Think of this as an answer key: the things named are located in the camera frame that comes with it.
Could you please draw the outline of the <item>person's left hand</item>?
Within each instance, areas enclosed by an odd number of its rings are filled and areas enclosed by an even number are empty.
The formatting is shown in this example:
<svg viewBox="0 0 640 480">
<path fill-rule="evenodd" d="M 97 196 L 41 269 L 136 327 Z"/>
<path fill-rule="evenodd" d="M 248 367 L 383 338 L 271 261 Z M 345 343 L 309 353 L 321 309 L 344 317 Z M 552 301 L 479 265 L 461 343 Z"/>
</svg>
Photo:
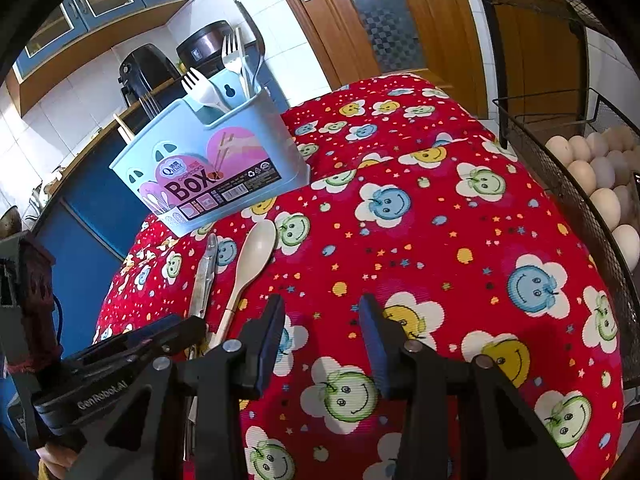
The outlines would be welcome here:
<svg viewBox="0 0 640 480">
<path fill-rule="evenodd" d="M 39 456 L 38 480 L 64 479 L 78 457 L 74 450 L 52 443 L 38 448 L 37 454 Z"/>
</svg>

